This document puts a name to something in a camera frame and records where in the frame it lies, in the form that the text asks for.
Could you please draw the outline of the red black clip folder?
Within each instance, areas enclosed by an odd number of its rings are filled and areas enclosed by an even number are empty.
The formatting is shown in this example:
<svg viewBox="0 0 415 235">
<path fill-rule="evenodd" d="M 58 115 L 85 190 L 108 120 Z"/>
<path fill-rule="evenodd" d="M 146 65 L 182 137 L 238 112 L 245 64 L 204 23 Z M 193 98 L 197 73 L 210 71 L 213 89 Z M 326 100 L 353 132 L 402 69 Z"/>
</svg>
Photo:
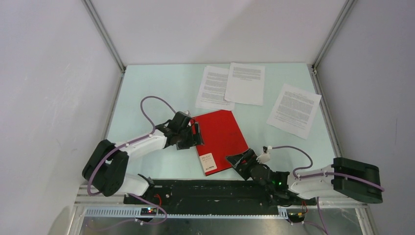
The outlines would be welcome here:
<svg viewBox="0 0 415 235">
<path fill-rule="evenodd" d="M 231 111 L 219 110 L 196 116 L 203 144 L 196 146 L 206 176 L 231 168 L 227 156 L 249 149 Z"/>
</svg>

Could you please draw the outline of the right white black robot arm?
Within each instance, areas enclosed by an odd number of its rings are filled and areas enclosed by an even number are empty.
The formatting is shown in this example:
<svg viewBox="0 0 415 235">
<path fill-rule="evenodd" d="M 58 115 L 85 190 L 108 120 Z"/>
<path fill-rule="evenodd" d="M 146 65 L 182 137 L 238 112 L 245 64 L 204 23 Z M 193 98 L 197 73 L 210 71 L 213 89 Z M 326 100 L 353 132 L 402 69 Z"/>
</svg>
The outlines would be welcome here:
<svg viewBox="0 0 415 235">
<path fill-rule="evenodd" d="M 293 171 L 273 171 L 266 164 L 270 160 L 272 146 L 263 147 L 256 155 L 252 149 L 226 160 L 244 179 L 253 180 L 264 188 L 270 203 L 299 205 L 303 202 L 316 204 L 317 198 L 347 197 L 366 204 L 383 202 L 384 188 L 380 183 L 379 168 L 363 162 L 334 158 L 333 163 L 317 170 L 309 166 Z"/>
</svg>

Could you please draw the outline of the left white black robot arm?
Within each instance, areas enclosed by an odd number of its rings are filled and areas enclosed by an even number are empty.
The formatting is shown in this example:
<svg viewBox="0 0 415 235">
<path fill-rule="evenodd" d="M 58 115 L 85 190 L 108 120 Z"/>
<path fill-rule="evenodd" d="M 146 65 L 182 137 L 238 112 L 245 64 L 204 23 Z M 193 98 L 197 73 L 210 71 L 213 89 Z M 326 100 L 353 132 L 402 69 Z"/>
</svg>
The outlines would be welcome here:
<svg viewBox="0 0 415 235">
<path fill-rule="evenodd" d="M 182 150 L 203 144 L 199 123 L 179 111 L 172 119 L 155 125 L 150 134 L 121 144 L 100 141 L 84 166 L 82 176 L 88 181 L 88 189 L 95 187 L 106 197 L 117 192 L 134 194 L 140 202 L 149 204 L 155 197 L 155 191 L 150 187 L 153 181 L 141 174 L 128 174 L 128 164 L 170 146 Z"/>
</svg>

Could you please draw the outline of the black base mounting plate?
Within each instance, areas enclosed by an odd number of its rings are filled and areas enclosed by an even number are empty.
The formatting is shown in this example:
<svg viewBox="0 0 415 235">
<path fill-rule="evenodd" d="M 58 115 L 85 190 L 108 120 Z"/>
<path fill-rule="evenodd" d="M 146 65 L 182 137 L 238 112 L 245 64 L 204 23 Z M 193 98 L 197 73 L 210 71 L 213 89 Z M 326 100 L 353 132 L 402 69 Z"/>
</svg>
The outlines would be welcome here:
<svg viewBox="0 0 415 235">
<path fill-rule="evenodd" d="M 178 215 L 277 215 L 279 206 L 317 204 L 253 180 L 154 180 L 142 198 Z"/>
</svg>

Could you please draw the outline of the left printed paper sheet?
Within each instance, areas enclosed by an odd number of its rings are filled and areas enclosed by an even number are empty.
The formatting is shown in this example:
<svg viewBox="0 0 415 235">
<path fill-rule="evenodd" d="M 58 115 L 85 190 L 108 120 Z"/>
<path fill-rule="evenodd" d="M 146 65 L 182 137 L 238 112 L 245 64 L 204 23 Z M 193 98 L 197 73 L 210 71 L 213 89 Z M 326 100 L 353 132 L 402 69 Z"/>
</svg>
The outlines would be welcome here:
<svg viewBox="0 0 415 235">
<path fill-rule="evenodd" d="M 229 69 L 206 66 L 195 107 L 211 110 L 232 111 L 235 103 L 225 100 Z"/>
</svg>

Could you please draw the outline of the printed paper sheet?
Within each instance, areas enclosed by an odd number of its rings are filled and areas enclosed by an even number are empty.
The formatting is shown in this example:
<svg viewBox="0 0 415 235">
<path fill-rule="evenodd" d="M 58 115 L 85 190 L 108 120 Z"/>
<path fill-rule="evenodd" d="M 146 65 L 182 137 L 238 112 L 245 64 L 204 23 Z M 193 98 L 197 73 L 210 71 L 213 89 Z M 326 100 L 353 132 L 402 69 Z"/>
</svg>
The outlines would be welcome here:
<svg viewBox="0 0 415 235">
<path fill-rule="evenodd" d="M 319 94 L 284 84 L 266 123 L 305 140 L 321 98 Z"/>
<path fill-rule="evenodd" d="M 206 66 L 195 107 L 211 110 L 232 111 L 235 103 L 225 100 L 229 69 Z"/>
<path fill-rule="evenodd" d="M 224 99 L 226 101 L 263 105 L 265 67 L 231 63 Z"/>
</svg>

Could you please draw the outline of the right controller board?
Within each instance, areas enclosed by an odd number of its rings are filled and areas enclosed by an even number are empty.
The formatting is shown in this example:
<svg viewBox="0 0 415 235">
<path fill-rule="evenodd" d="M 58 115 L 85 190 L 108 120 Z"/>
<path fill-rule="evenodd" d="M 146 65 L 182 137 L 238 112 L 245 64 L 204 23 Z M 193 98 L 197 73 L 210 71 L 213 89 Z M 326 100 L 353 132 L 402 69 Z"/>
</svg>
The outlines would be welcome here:
<svg viewBox="0 0 415 235">
<path fill-rule="evenodd" d="M 299 212 L 299 213 L 288 213 L 287 214 L 287 221 L 290 224 L 294 224 L 294 223 L 303 223 L 305 220 L 305 213 Z"/>
</svg>

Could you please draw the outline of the controller board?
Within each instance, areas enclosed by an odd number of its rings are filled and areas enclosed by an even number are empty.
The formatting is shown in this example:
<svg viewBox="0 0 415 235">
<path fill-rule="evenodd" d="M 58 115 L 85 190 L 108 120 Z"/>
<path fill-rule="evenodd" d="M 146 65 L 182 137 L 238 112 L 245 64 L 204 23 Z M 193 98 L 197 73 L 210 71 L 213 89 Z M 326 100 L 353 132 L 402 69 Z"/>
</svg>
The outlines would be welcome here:
<svg viewBox="0 0 415 235">
<path fill-rule="evenodd" d="M 303 223 L 305 220 L 305 213 L 299 212 L 299 213 L 288 213 L 287 214 L 287 221 L 290 224 L 294 224 L 294 223 Z"/>
<path fill-rule="evenodd" d="M 146 207 L 146 208 L 141 208 L 140 210 L 141 216 L 151 216 L 151 215 L 157 215 L 157 214 L 158 214 L 157 208 Z"/>
</svg>

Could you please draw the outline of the right printed paper sheet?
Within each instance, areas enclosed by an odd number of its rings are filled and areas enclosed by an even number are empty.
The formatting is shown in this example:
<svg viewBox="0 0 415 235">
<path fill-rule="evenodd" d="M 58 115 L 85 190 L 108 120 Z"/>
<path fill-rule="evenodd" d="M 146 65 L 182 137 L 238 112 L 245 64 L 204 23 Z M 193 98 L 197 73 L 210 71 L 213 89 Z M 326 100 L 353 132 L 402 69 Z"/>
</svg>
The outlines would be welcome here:
<svg viewBox="0 0 415 235">
<path fill-rule="evenodd" d="M 319 94 L 284 84 L 266 123 L 305 140 L 321 98 Z"/>
</svg>

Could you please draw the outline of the middle printed paper sheet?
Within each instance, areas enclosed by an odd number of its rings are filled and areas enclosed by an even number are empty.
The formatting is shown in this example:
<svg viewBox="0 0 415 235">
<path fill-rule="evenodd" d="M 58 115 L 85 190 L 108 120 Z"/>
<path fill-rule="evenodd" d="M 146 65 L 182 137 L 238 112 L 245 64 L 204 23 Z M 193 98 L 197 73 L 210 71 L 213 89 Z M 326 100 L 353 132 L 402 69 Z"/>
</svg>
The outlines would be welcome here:
<svg viewBox="0 0 415 235">
<path fill-rule="evenodd" d="M 265 67 L 231 63 L 224 99 L 226 101 L 263 105 Z"/>
</svg>

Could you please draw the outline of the left controller board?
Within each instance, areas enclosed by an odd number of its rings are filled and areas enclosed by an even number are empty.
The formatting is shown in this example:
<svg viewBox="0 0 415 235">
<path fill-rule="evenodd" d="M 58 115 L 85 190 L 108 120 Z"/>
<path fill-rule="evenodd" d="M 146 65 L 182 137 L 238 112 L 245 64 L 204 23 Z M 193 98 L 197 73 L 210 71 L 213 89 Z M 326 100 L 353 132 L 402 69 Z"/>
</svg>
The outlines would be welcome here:
<svg viewBox="0 0 415 235">
<path fill-rule="evenodd" d="M 141 216 L 151 216 L 151 215 L 157 215 L 157 214 L 158 214 L 157 208 L 146 207 L 146 208 L 141 208 L 140 210 Z"/>
</svg>

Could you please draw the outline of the aluminium frame profile left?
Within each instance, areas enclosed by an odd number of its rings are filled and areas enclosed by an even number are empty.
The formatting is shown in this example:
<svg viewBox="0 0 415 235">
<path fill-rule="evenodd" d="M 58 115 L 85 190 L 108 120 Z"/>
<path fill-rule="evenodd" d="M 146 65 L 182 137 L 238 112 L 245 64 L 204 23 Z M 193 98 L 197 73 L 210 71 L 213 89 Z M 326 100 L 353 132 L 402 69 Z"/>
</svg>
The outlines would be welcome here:
<svg viewBox="0 0 415 235">
<path fill-rule="evenodd" d="M 92 0 L 81 0 L 81 2 L 83 3 L 88 15 L 90 16 L 92 20 L 92 23 L 95 25 L 95 28 L 97 29 L 98 34 L 100 35 L 111 57 L 115 61 L 118 69 L 120 70 L 121 73 L 125 73 L 126 66 L 122 62 L 122 59 L 115 47 L 115 44 L 113 43 L 93 1 Z"/>
</svg>

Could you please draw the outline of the aluminium frame profile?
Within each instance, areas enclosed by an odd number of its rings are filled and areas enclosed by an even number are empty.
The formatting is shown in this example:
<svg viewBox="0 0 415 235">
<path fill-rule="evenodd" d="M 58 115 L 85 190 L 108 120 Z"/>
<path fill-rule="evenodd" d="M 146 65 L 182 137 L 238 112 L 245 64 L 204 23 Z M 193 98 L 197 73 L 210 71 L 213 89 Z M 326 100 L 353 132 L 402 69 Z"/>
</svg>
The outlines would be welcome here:
<svg viewBox="0 0 415 235">
<path fill-rule="evenodd" d="M 115 44 L 113 43 L 93 1 L 92 0 L 81 0 L 81 2 L 83 3 L 88 15 L 90 16 L 92 20 L 92 23 L 95 25 L 95 28 L 97 29 L 98 34 L 100 35 L 111 57 L 115 61 L 118 69 L 120 70 L 121 73 L 125 73 L 126 66 L 122 62 L 122 59 L 115 47 Z"/>
<path fill-rule="evenodd" d="M 346 22 L 347 18 L 349 17 L 350 13 L 352 12 L 357 0 L 346 0 L 338 14 L 333 26 L 331 27 L 327 38 L 325 39 L 322 47 L 320 48 L 313 64 L 312 68 L 316 71 L 323 61 L 325 55 L 329 51 L 330 47 L 334 43 L 335 38 L 339 34 L 341 28 L 343 27 L 344 23 Z"/>
</svg>

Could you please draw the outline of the aluminium frame profile right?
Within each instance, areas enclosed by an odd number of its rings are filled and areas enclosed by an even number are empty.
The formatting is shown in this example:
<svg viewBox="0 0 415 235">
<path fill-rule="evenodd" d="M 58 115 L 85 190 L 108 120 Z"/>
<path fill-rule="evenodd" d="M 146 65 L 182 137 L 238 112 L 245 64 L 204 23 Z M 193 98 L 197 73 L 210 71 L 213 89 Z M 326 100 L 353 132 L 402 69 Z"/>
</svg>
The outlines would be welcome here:
<svg viewBox="0 0 415 235">
<path fill-rule="evenodd" d="M 323 61 L 325 55 L 329 51 L 330 47 L 334 43 L 335 38 L 339 34 L 341 28 L 343 27 L 344 23 L 346 22 L 347 18 L 349 17 L 350 13 L 352 12 L 357 0 L 346 0 L 338 14 L 333 26 L 331 27 L 327 38 L 325 39 L 322 47 L 320 48 L 313 64 L 312 68 L 316 71 Z"/>
</svg>

